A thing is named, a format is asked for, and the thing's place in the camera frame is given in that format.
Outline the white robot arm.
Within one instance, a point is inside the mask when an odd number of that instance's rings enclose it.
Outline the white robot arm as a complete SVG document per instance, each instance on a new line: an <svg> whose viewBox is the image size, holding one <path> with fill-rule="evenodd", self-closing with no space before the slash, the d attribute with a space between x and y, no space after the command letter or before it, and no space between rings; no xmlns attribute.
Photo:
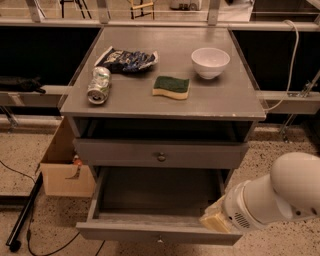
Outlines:
<svg viewBox="0 0 320 256"><path fill-rule="evenodd" d="M276 159L268 174L231 188L206 208L200 223L218 232L248 232L319 216L320 158L292 152Z"/></svg>

